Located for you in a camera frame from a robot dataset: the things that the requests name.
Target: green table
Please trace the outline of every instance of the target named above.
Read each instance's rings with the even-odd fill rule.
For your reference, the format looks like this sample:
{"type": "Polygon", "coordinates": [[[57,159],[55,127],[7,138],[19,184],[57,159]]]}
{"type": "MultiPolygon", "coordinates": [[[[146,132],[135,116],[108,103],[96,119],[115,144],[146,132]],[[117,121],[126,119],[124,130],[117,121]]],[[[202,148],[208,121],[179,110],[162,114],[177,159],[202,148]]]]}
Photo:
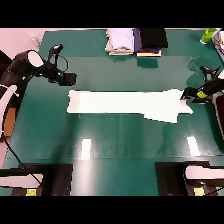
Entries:
{"type": "MultiPolygon", "coordinates": [[[[189,102],[194,113],[178,124],[147,120],[138,114],[68,114],[70,89],[86,91],[163,91],[198,86],[201,65],[222,62],[213,47],[200,44],[204,31],[167,30],[169,48],[158,59],[109,56],[105,30],[46,32],[42,57],[62,43],[73,87],[44,78],[28,85],[10,145],[24,163],[73,163],[71,195],[158,195],[156,161],[209,160],[224,165],[224,141],[212,104],[189,102]],[[200,156],[193,157],[187,137],[194,136],[200,156]],[[80,160],[82,140],[91,139],[90,160],[80,160]]],[[[8,152],[4,168],[17,167],[8,152]]],[[[11,189],[0,189],[9,195],[11,189]]]]}

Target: light blue folded cloth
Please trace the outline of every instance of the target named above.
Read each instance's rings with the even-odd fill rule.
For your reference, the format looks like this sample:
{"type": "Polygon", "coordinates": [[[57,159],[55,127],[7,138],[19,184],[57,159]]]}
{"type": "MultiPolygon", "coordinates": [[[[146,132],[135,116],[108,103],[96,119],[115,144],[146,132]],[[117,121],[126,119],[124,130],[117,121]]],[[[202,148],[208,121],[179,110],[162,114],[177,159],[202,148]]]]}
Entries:
{"type": "Polygon", "coordinates": [[[134,35],[132,28],[108,28],[113,49],[134,51],[134,35]]]}

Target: brown object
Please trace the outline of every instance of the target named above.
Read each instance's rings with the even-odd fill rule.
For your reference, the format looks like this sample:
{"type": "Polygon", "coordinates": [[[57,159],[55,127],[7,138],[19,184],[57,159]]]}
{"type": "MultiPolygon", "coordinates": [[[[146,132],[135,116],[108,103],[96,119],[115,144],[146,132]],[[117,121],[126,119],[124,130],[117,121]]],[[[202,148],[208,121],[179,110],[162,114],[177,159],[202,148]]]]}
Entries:
{"type": "Polygon", "coordinates": [[[16,108],[9,108],[8,113],[6,115],[5,119],[5,129],[4,133],[6,137],[9,137],[12,135],[14,125],[16,121],[16,108]]]}

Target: black folded cloth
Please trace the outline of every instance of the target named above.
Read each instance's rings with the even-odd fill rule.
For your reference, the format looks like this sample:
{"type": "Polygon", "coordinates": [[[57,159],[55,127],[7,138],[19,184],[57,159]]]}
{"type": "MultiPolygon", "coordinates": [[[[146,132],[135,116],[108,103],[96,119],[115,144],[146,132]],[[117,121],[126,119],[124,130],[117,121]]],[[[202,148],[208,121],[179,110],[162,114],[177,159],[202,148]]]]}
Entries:
{"type": "Polygon", "coordinates": [[[164,28],[139,28],[142,49],[168,48],[166,31],[164,28]]]}

